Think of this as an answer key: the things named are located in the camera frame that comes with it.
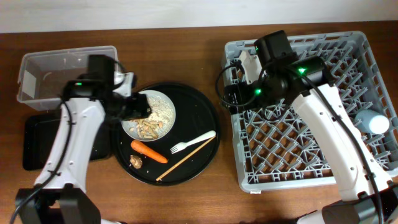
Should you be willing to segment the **grey plate with food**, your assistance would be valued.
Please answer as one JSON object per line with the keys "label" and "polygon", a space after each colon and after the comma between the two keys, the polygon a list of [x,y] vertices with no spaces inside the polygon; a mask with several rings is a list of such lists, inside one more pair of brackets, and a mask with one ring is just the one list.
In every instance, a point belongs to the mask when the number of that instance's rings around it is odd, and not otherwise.
{"label": "grey plate with food", "polygon": [[144,90],[140,94],[147,97],[151,114],[145,119],[122,121],[123,130],[138,141],[155,141],[164,137],[174,125],[176,110],[172,100],[159,91]]}

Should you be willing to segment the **orange carrot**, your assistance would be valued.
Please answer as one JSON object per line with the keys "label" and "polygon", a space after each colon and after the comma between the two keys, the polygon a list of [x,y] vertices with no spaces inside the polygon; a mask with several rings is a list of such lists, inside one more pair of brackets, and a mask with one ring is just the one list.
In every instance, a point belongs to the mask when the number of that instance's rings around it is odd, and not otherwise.
{"label": "orange carrot", "polygon": [[146,146],[145,144],[143,144],[142,142],[140,142],[138,140],[133,140],[131,142],[131,147],[136,152],[139,152],[147,157],[150,157],[151,159],[153,159],[161,164],[168,163],[168,160],[164,156],[162,156],[161,154],[159,154],[158,152],[149,148],[148,146]]}

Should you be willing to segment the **brown ginger piece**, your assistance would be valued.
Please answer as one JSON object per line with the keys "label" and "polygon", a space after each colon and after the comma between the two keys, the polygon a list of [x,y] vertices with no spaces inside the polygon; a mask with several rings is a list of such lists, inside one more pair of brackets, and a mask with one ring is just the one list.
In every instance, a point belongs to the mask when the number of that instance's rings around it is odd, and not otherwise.
{"label": "brown ginger piece", "polygon": [[130,163],[135,169],[140,169],[142,167],[142,159],[139,156],[130,156]]}

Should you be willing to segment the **white plastic fork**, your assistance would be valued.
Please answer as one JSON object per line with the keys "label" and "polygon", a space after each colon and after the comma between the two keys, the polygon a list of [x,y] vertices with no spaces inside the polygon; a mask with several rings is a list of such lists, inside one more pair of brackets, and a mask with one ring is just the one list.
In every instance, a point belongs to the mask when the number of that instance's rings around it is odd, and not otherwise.
{"label": "white plastic fork", "polygon": [[174,145],[174,147],[172,147],[170,149],[170,152],[172,154],[175,154],[177,152],[180,152],[180,151],[184,150],[188,146],[191,146],[191,145],[196,144],[198,142],[202,142],[204,140],[210,139],[210,138],[215,137],[215,136],[216,136],[216,132],[215,131],[208,131],[208,132],[196,137],[195,139],[192,139],[191,141],[180,142],[180,143]]}

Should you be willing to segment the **wooden chopstick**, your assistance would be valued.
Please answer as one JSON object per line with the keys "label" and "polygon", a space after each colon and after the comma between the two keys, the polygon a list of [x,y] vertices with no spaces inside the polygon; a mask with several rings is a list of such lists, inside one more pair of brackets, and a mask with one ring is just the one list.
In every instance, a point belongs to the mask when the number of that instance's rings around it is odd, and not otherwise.
{"label": "wooden chopstick", "polygon": [[204,146],[206,146],[209,142],[211,142],[215,136],[212,138],[209,138],[207,141],[205,141],[202,145],[197,147],[194,151],[192,151],[190,154],[185,156],[181,161],[177,162],[174,166],[172,166],[169,170],[165,171],[162,175],[160,175],[158,178],[156,178],[156,181],[162,181],[162,179],[168,175],[170,172],[172,172],[174,169],[176,169],[179,165],[183,164],[187,159],[191,158],[194,154],[196,154],[198,151],[200,151]]}

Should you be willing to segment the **light blue plastic cup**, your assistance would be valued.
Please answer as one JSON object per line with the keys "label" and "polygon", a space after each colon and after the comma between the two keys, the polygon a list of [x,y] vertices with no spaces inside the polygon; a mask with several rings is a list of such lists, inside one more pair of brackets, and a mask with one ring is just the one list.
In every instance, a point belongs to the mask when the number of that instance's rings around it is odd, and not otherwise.
{"label": "light blue plastic cup", "polygon": [[384,134],[389,129],[389,120],[373,110],[362,110],[354,118],[357,128],[364,133]]}

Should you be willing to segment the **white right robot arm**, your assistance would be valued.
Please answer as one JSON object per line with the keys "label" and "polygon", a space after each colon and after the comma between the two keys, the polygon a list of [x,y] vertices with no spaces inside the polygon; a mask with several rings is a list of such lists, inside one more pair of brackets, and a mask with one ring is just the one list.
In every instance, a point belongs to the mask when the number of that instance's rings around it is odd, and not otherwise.
{"label": "white right robot arm", "polygon": [[295,219],[295,223],[390,223],[397,220],[397,184],[368,151],[349,119],[325,63],[314,56],[261,59],[252,83],[229,85],[244,109],[291,102],[326,157],[341,200]]}

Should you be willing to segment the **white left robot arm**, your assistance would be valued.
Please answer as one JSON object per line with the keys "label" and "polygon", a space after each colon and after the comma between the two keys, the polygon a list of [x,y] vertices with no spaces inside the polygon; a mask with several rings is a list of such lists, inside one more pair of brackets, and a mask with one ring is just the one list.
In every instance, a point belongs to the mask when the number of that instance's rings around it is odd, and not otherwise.
{"label": "white left robot arm", "polygon": [[134,79],[69,81],[62,93],[57,135],[44,168],[31,189],[19,189],[10,218],[23,223],[105,223],[86,195],[92,147],[104,120],[146,118],[146,97],[133,94]]}

